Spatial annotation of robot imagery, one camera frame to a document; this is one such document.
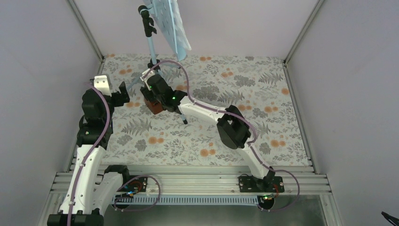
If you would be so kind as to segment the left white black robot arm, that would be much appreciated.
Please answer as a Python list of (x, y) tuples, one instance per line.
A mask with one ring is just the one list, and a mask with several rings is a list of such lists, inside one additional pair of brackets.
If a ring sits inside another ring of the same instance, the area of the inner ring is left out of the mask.
[(114, 193), (130, 187), (131, 177), (124, 165), (111, 165), (97, 184), (98, 170), (108, 146), (112, 114), (116, 107), (130, 101), (126, 84), (111, 93), (99, 82), (89, 84), (82, 96), (83, 116), (77, 134), (77, 159), (66, 197), (56, 214), (50, 214), (48, 226), (102, 226)]

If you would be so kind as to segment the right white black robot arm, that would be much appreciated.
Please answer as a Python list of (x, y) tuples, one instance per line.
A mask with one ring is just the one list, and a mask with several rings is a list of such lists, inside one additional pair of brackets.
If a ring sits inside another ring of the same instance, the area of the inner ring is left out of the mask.
[(185, 124), (186, 116), (194, 116), (216, 124), (221, 142), (232, 150), (237, 150), (251, 174), (239, 176), (242, 193), (282, 193), (285, 191), (281, 177), (277, 177), (272, 167), (265, 166), (259, 152), (255, 149), (250, 126), (239, 109), (233, 105), (228, 108), (217, 107), (199, 101), (180, 90), (173, 90), (159, 75), (143, 75), (140, 88), (146, 105), (157, 114), (169, 111), (181, 115)]

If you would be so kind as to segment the brown wooden metronome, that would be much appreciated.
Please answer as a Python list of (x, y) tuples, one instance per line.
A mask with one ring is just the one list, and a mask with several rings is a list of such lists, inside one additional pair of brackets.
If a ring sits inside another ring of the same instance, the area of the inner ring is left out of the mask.
[(157, 100), (151, 102), (148, 99), (144, 99), (144, 103), (154, 115), (157, 115), (160, 112), (164, 111), (161, 103), (158, 102)]

